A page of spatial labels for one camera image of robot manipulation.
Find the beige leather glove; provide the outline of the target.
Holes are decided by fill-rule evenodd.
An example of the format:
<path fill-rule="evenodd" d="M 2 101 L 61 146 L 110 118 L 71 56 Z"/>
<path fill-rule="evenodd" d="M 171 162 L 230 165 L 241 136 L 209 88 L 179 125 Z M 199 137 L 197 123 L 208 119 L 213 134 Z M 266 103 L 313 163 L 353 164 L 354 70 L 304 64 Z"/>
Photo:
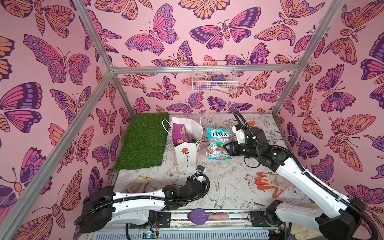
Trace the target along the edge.
<path fill-rule="evenodd" d="M 323 237 L 319 231 L 297 224 L 292 224 L 290 234 L 293 235 L 296 240 L 312 240 L 318 237 Z"/>

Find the clear wall basket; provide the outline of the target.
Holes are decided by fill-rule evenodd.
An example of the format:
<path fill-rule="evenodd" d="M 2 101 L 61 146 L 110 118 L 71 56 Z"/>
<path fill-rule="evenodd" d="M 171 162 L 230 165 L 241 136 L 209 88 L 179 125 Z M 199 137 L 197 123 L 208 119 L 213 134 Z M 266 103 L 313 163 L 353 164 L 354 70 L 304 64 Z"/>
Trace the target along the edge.
<path fill-rule="evenodd" d="M 192 67 L 193 93 L 232 94 L 238 90 L 237 65 L 226 61 L 196 61 Z"/>

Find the white floral paper bag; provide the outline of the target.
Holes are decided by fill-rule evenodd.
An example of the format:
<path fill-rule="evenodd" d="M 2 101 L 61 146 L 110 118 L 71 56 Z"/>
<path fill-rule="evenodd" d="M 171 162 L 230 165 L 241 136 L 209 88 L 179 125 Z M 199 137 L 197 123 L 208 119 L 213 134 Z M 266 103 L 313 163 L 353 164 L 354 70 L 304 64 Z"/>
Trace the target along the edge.
<path fill-rule="evenodd" d="M 189 133 L 193 136 L 194 143 L 183 143 L 175 147 L 172 140 L 173 124 L 184 124 Z M 163 120 L 162 125 L 165 131 L 171 136 L 178 169 L 180 171 L 192 171 L 196 169 L 201 140 L 204 132 L 202 123 L 196 122 L 192 119 L 172 117 L 170 121 Z"/>

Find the white blue work glove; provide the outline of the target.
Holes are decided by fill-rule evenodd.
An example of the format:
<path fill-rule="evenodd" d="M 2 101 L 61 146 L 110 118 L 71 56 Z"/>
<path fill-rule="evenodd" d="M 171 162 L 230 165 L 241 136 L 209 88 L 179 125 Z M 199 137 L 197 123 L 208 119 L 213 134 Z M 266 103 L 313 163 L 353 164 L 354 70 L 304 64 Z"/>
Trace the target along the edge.
<path fill-rule="evenodd" d="M 123 189 L 123 193 L 149 193 L 157 191 L 161 188 L 160 182 L 151 178 L 138 176 L 136 180 L 126 185 Z"/>

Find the purple pink silicone spatula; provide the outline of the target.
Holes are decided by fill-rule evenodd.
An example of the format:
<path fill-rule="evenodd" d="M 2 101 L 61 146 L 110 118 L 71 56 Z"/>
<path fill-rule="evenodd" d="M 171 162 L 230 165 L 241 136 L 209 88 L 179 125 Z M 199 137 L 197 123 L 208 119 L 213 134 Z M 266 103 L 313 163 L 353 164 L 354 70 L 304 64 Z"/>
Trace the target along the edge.
<path fill-rule="evenodd" d="M 229 221 L 228 214 L 209 215 L 204 209 L 194 209 L 187 214 L 187 219 L 197 226 L 202 226 L 206 221 Z"/>

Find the teal mint candy bag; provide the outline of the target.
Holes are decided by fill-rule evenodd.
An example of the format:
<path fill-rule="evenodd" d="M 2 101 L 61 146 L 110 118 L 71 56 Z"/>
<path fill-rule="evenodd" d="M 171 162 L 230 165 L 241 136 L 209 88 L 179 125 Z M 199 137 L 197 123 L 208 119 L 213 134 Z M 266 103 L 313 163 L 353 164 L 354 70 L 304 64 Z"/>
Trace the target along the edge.
<path fill-rule="evenodd" d="M 207 149 L 206 157 L 209 160 L 227 161 L 232 157 L 225 150 L 224 145 L 231 142 L 234 135 L 231 131 L 220 129 L 207 129 L 209 146 Z"/>

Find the green artificial grass mat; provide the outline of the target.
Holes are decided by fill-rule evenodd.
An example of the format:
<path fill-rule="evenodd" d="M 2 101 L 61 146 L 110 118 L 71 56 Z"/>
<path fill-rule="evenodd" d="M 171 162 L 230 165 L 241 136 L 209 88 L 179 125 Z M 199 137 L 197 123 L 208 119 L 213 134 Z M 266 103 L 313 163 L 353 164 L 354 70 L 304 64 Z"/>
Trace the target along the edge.
<path fill-rule="evenodd" d="M 168 113 L 133 116 L 114 166 L 115 171 L 148 169 L 162 165 L 168 137 L 163 120 L 169 120 Z"/>

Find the purple blackcurrant candy bag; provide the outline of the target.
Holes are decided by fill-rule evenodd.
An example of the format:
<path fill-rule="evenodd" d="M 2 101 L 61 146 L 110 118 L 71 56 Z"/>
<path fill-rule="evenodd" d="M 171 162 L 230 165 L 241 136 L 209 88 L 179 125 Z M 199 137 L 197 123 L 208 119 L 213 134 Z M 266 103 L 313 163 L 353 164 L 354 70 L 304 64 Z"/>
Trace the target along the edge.
<path fill-rule="evenodd" d="M 175 147 L 183 143 L 194 143 L 193 136 L 189 133 L 184 124 L 173 124 L 172 140 Z"/>

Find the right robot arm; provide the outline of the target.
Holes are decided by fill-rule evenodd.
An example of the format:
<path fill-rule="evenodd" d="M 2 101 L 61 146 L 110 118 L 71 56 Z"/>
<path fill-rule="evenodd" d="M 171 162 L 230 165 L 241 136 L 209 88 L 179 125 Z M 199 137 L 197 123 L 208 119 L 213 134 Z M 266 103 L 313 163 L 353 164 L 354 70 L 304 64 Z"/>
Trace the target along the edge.
<path fill-rule="evenodd" d="M 364 214 L 365 204 L 361 200 L 350 200 L 332 189 L 306 170 L 287 149 L 269 145 L 262 130 L 244 130 L 237 125 L 233 131 L 236 140 L 224 145 L 230 156 L 255 159 L 291 182 L 318 206 L 310 209 L 276 200 L 266 208 L 270 225 L 279 222 L 301 225 L 319 231 L 328 240 L 352 240 L 357 229 L 365 225 L 371 229 L 371 239 L 378 238 L 375 227 Z"/>

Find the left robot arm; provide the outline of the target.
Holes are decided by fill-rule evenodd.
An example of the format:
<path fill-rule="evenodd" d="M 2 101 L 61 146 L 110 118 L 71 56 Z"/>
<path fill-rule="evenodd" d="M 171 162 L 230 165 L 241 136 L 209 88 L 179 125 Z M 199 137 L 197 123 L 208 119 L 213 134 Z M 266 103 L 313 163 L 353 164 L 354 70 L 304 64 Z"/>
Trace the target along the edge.
<path fill-rule="evenodd" d="M 97 232 L 108 224 L 144 225 L 157 212 L 178 210 L 202 199 L 210 187 L 209 177 L 202 173 L 188 177 L 183 186 L 166 186 L 154 192 L 128 194 L 104 187 L 84 200 L 74 225 L 81 234 Z"/>

